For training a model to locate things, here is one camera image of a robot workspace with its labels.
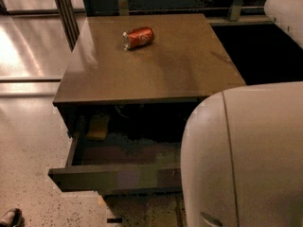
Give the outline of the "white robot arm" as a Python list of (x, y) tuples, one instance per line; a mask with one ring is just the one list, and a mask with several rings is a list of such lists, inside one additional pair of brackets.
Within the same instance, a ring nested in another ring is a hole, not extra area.
[(224, 90), (181, 146), (187, 227), (303, 227), (303, 81)]

